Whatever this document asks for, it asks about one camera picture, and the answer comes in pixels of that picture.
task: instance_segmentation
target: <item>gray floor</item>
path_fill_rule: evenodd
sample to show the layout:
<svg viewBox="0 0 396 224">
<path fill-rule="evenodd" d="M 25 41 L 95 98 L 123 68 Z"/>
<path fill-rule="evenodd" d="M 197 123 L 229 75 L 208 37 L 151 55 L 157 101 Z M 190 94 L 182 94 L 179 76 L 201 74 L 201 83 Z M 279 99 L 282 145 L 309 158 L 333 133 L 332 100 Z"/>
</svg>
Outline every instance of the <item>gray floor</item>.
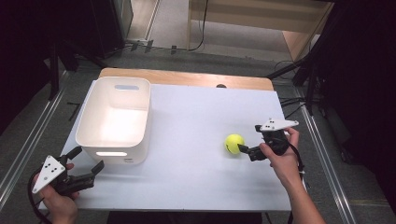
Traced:
<svg viewBox="0 0 396 224">
<path fill-rule="evenodd" d="M 155 26 L 151 37 L 155 37 L 154 29 L 156 29 Z M 169 50 L 152 49 L 150 53 L 145 53 L 143 48 L 139 48 L 136 51 L 126 49 L 118 52 L 111 58 L 106 59 L 106 63 L 119 68 L 147 68 L 264 77 L 274 71 L 277 62 L 289 59 L 284 54 L 286 45 L 284 40 L 276 37 L 278 34 L 275 31 L 269 31 L 267 34 L 274 35 L 269 35 L 266 39 L 277 41 L 276 45 L 271 44 L 270 46 L 280 46 L 280 48 L 277 51 L 276 48 L 266 49 L 265 44 L 263 44 L 263 51 L 267 50 L 264 53 L 265 59 L 248 56 L 253 55 L 250 52 L 256 52 L 249 49 L 249 47 L 246 47 L 246 54 L 244 53 L 242 56 L 232 54 L 224 56 L 223 50 L 219 50 L 219 53 L 215 51 L 204 53 L 180 51 L 175 55 L 171 55 Z M 225 38 L 224 43 L 229 43 L 228 41 L 230 41 L 224 36 L 217 38 Z M 288 63 L 281 63 L 276 68 L 279 69 L 286 64 Z M 97 79 L 99 73 L 100 69 L 88 61 L 80 61 L 78 71 L 76 73 L 68 73 L 69 79 L 67 79 L 64 95 L 49 120 L 48 126 L 33 147 L 34 152 L 29 161 L 25 167 L 22 167 L 21 177 L 15 183 L 15 187 L 10 192 L 7 202 L 1 211 L 0 223 L 36 222 L 35 215 L 27 202 L 27 180 L 46 155 L 59 155 L 62 151 L 64 142 L 74 122 L 74 118 L 71 118 L 71 116 L 75 107 L 68 103 L 82 103 L 92 80 Z M 296 96 L 295 88 L 289 80 L 292 76 L 293 73 L 290 72 L 273 81 L 279 97 Z M 0 136 L 0 153 L 2 154 L 0 158 L 0 178 L 2 180 L 6 177 L 9 167 L 17 158 L 30 131 L 35 127 L 36 121 L 46 106 L 49 90 L 50 87 L 47 86 L 39 92 L 32 102 L 9 125 L 3 135 Z M 285 107 L 284 114 L 288 115 L 296 106 Z M 298 126 L 298 130 L 301 132 L 300 150 L 305 163 L 305 182 L 309 186 L 308 192 L 328 223 L 343 223 L 328 179 L 318 159 L 318 153 L 313 144 L 308 126 L 304 122 L 302 111 L 297 111 L 290 119 L 297 119 L 301 123 Z M 389 208 L 381 189 L 376 184 L 374 175 L 363 166 L 348 165 L 342 162 L 339 147 L 334 140 L 332 131 L 327 121 L 319 114 L 316 108 L 314 108 L 314 120 L 318 125 L 334 170 L 350 202 L 356 223 L 396 223 L 396 217 Z M 107 211 L 80 211 L 78 223 L 106 223 L 107 214 Z M 263 223 L 286 223 L 288 215 L 288 212 L 269 212 L 268 216 L 271 218 L 271 222 L 267 220 L 266 216 L 263 216 Z"/>
</svg>

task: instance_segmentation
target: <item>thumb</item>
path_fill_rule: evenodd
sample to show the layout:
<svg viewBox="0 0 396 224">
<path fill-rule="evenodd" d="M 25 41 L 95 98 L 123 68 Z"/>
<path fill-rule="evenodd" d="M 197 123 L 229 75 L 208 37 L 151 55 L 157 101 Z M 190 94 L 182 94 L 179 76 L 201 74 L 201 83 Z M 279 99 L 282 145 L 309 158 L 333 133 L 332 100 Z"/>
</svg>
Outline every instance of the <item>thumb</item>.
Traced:
<svg viewBox="0 0 396 224">
<path fill-rule="evenodd" d="M 259 144 L 260 150 L 262 151 L 262 153 L 268 158 L 268 159 L 272 159 L 275 155 L 274 151 L 268 147 L 267 144 L 265 143 L 260 143 Z"/>
</svg>

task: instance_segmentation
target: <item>forearm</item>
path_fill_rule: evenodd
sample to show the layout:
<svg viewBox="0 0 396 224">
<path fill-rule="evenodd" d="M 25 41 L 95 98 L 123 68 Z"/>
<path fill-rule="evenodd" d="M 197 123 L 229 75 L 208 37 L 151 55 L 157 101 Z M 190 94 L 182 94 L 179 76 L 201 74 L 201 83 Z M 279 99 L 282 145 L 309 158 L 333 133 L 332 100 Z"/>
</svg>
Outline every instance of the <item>forearm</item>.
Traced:
<svg viewBox="0 0 396 224">
<path fill-rule="evenodd" d="M 294 223 L 325 223 L 301 182 L 288 188 Z"/>
</svg>

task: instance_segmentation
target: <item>wooden desk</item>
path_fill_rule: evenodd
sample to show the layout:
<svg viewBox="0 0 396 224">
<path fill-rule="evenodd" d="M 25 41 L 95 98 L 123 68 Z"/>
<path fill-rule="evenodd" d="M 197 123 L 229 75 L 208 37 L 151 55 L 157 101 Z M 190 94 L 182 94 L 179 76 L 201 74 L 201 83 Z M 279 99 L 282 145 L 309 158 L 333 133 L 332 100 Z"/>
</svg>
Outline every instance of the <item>wooden desk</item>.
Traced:
<svg viewBox="0 0 396 224">
<path fill-rule="evenodd" d="M 219 84 L 231 89 L 273 91 L 274 87 L 268 78 L 235 77 L 202 73 L 185 73 L 146 69 L 105 68 L 99 77 L 142 77 L 153 84 L 186 85 L 216 87 Z"/>
<path fill-rule="evenodd" d="M 189 1 L 188 47 L 191 20 L 204 19 L 205 5 L 206 0 Z M 281 30 L 296 61 L 312 38 L 320 34 L 332 5 L 311 0 L 210 0 L 206 21 Z"/>
<path fill-rule="evenodd" d="M 268 160 L 251 162 L 248 155 L 231 155 L 223 145 L 229 134 L 239 133 L 247 146 L 257 146 L 262 136 L 254 125 L 269 118 L 283 118 L 271 81 L 140 69 L 104 69 L 100 77 L 106 76 L 143 77 L 153 84 L 148 155 L 137 165 L 106 164 L 94 188 L 80 193 L 76 200 L 79 208 L 290 210 L 288 194 Z M 230 88 L 207 87 L 218 84 Z M 261 91 L 232 89 L 249 87 Z M 77 146 L 75 134 L 80 118 L 81 112 L 62 154 Z M 83 150 L 73 163 L 75 168 L 70 174 L 78 175 L 90 170 L 96 161 Z"/>
</svg>

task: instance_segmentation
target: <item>white mounting bracket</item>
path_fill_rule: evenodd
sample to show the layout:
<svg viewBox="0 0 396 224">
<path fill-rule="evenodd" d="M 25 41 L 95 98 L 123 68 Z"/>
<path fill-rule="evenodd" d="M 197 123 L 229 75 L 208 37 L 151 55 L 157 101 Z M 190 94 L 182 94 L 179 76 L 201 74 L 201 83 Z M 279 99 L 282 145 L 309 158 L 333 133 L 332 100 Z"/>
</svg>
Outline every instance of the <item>white mounting bracket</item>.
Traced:
<svg viewBox="0 0 396 224">
<path fill-rule="evenodd" d="M 297 120 L 285 120 L 285 119 L 268 119 L 261 127 L 262 132 L 271 132 L 277 130 L 283 130 L 285 128 L 293 127 L 298 125 Z"/>
<path fill-rule="evenodd" d="M 57 160 L 51 156 L 48 156 L 43 164 L 43 168 L 40 171 L 40 175 L 35 182 L 32 192 L 38 193 L 65 170 L 66 168 L 62 166 Z"/>
</svg>

